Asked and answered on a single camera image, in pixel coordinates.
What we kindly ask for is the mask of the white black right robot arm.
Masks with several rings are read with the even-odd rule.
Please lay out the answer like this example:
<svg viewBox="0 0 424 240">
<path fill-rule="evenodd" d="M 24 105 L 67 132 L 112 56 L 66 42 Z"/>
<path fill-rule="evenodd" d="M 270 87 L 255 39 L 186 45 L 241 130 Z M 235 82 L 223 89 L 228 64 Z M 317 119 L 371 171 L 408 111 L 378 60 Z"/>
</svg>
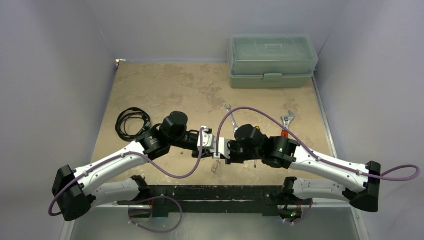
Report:
<svg viewBox="0 0 424 240">
<path fill-rule="evenodd" d="M 381 164 L 366 164 L 337 159 L 314 150 L 284 136 L 268 137 L 250 124 L 241 126 L 235 139 L 219 144 L 219 153 L 227 164 L 242 164 L 260 160 L 276 169 L 292 169 L 311 173 L 320 180 L 288 177 L 280 196 L 288 204 L 296 200 L 313 198 L 333 199 L 349 203 L 352 207 L 370 213 L 379 210 Z"/>
</svg>

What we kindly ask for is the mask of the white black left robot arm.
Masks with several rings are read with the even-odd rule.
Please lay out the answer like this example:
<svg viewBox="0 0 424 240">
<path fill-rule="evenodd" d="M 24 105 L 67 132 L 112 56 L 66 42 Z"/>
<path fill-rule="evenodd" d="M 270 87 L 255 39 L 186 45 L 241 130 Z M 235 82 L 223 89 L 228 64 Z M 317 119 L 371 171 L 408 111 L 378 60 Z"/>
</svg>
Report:
<svg viewBox="0 0 424 240">
<path fill-rule="evenodd" d="M 149 191 L 143 187 L 142 177 L 131 177 L 118 184 L 109 184 L 114 177 L 167 155 L 171 147 L 193 151 L 200 161 L 206 154 L 218 157 L 216 137 L 207 126 L 199 130 L 187 129 L 188 116 L 174 111 L 162 123 L 148 127 L 119 151 L 85 166 L 59 168 L 52 186 L 52 200 L 48 214 L 62 216 L 67 222 L 76 220 L 92 208 L 117 202 L 146 203 Z"/>
</svg>

